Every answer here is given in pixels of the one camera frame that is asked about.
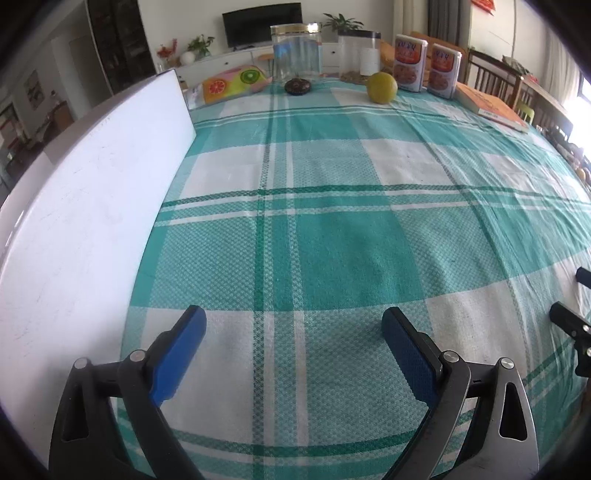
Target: teal plaid tablecloth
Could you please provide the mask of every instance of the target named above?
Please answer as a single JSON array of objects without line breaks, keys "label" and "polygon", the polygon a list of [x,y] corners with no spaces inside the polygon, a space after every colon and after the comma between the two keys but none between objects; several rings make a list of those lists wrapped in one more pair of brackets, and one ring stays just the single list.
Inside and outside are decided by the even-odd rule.
[{"label": "teal plaid tablecloth", "polygon": [[[197,137],[138,271],[122,356],[189,304],[205,340],[163,412],[212,479],[378,479],[413,435],[415,401],[382,339],[400,306],[465,360],[512,358],[546,455],[578,409],[569,338],[587,315],[591,202],[537,132],[456,102],[325,80],[192,112]],[[449,468],[473,403],[438,471]],[[147,470],[124,410],[119,424]]]}]

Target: dark round object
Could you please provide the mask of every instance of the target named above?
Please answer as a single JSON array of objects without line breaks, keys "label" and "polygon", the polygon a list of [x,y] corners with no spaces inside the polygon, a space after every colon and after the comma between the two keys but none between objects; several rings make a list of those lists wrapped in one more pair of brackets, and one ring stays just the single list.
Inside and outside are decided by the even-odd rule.
[{"label": "dark round object", "polygon": [[312,88],[312,84],[304,79],[291,79],[285,84],[285,91],[290,95],[304,95]]}]

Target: orange book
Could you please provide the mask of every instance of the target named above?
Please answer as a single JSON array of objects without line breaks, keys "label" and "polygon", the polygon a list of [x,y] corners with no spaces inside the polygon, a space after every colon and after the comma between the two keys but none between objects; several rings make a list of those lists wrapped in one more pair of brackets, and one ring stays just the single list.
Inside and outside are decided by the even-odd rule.
[{"label": "orange book", "polygon": [[528,124],[519,118],[519,115],[498,97],[479,92],[460,82],[456,85],[454,97],[463,106],[468,108],[468,110],[484,118],[514,128],[520,132],[527,132],[529,130]]}]

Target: glass jar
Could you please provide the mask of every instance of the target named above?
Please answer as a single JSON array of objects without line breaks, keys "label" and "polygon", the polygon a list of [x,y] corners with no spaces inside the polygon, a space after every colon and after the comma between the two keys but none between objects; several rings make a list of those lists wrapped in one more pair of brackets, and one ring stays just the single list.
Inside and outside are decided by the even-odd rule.
[{"label": "glass jar", "polygon": [[364,84],[379,72],[382,34],[369,30],[339,30],[339,77],[348,83]]},{"label": "glass jar", "polygon": [[273,25],[273,82],[293,78],[315,82],[322,72],[322,38],[318,23]]}]

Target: blue gripper pad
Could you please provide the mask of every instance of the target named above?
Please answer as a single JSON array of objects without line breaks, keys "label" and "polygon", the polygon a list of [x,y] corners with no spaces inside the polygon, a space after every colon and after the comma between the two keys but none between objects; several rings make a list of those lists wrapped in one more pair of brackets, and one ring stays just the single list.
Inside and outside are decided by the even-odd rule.
[{"label": "blue gripper pad", "polygon": [[382,316],[382,334],[414,397],[432,408],[438,400],[436,374],[407,330],[412,329],[418,341],[424,341],[408,320],[406,328],[402,322],[391,309],[386,310]]},{"label": "blue gripper pad", "polygon": [[189,363],[205,336],[206,327],[205,311],[197,308],[160,363],[154,368],[150,397],[158,407],[164,400],[174,397]]}]

